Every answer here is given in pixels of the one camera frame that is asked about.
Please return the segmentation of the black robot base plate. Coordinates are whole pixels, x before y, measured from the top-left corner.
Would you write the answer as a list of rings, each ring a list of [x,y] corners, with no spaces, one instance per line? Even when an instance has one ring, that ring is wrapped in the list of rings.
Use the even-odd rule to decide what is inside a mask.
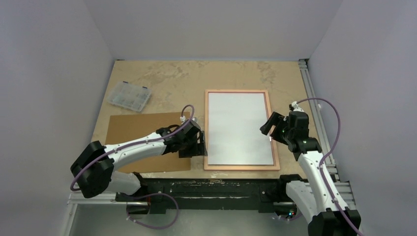
[[[295,208],[285,188],[291,181],[306,183],[299,175],[278,179],[179,179],[146,178],[138,193],[117,193],[117,202],[143,201],[151,214],[168,209],[255,210],[258,213],[287,213]]]

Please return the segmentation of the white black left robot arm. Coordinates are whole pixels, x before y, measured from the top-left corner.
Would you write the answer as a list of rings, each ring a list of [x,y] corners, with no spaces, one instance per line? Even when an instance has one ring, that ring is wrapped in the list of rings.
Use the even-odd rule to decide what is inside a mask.
[[[207,155],[205,133],[194,120],[161,127],[125,143],[104,146],[99,141],[91,142],[70,167],[74,176],[70,189],[80,191],[86,199],[107,191],[123,193],[134,201],[141,201],[147,194],[147,188],[140,174],[122,173],[120,168],[175,152],[180,158]]]

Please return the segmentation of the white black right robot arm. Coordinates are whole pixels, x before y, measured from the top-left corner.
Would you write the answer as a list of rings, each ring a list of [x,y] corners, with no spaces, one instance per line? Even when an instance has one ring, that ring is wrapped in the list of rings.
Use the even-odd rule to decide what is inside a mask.
[[[361,217],[351,209],[336,188],[322,161],[319,141],[309,135],[309,117],[304,111],[287,116],[273,112],[260,131],[287,145],[306,174],[308,184],[300,180],[285,181],[276,187],[282,200],[291,199],[308,223],[310,236],[358,236]]]

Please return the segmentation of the brown cardboard backing board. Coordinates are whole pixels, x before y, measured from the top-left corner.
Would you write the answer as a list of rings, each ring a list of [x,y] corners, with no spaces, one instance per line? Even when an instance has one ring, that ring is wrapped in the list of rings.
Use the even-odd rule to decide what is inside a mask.
[[[110,116],[105,144],[114,145],[142,138],[161,127],[180,124],[180,112]],[[118,169],[123,173],[154,173],[191,170],[190,158],[168,153],[149,157]]]

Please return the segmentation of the clear plastic organizer box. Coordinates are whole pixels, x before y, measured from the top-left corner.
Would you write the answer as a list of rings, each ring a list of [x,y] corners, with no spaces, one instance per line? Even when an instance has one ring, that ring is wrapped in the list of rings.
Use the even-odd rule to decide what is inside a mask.
[[[151,90],[149,88],[122,81],[117,82],[110,91],[107,102],[140,113],[150,97]]]

